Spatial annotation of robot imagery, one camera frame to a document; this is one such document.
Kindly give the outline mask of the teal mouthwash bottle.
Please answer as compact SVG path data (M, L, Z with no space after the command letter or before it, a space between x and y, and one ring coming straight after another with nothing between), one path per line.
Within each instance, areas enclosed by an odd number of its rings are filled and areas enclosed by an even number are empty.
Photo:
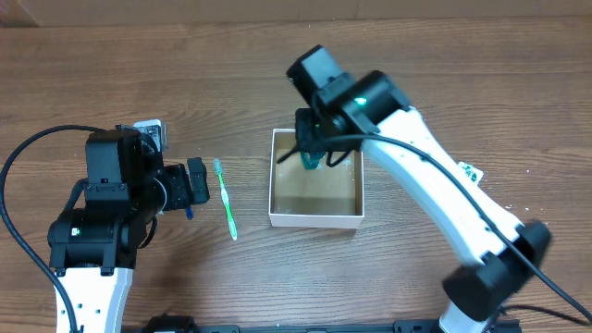
M318 168L321 159L325 156L324 152L301 152L302 165L305 170L314 170Z

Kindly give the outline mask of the blue disposable razor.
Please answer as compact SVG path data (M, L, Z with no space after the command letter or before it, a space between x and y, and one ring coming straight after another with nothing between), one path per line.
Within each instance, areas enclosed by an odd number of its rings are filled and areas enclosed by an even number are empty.
M190 207L185 208L185 213L188 220L193 219L193 212Z

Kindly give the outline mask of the green toothbrush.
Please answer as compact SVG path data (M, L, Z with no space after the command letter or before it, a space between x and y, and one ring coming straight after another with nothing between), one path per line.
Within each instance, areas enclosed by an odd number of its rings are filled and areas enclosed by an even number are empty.
M222 200L222 203L225 207L226 214L227 214L228 231L229 231L230 237L234 241L236 241L238 239L238 231L237 231L234 217L232 215L230 199L229 199L228 191L227 191L225 181L223 178L223 167L222 167L221 161L218 158L215 158L213 160L213 167L214 167L214 171L215 171L216 176L219 181L221 200Z

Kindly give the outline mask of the green soap packet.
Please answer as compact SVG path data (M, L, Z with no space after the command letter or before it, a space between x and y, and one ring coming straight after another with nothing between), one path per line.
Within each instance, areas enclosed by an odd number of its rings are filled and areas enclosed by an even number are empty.
M458 166L474 184L478 184L484 177L484 172L471 164L461 161L458 163Z

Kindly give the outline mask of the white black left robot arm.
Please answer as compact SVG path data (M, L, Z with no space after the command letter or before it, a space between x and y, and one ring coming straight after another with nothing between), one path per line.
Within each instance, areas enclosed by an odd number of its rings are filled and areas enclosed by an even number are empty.
M56 329L118 332L137 252L153 239L158 214L189 212L209 198L199 157L165 165L159 124L93 132L85 145L87 177L75 185L48 230L50 266L66 293L56 297Z

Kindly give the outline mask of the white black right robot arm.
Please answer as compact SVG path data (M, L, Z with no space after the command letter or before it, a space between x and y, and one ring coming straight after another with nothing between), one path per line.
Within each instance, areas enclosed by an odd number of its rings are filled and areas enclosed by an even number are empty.
M443 281L450 304L434 331L489 330L540 266L551 240L547 226L525 224L487 196L384 72L357 80L317 45L287 76L308 104L296 113L299 149L364 153L432 218L458 257L460 266Z

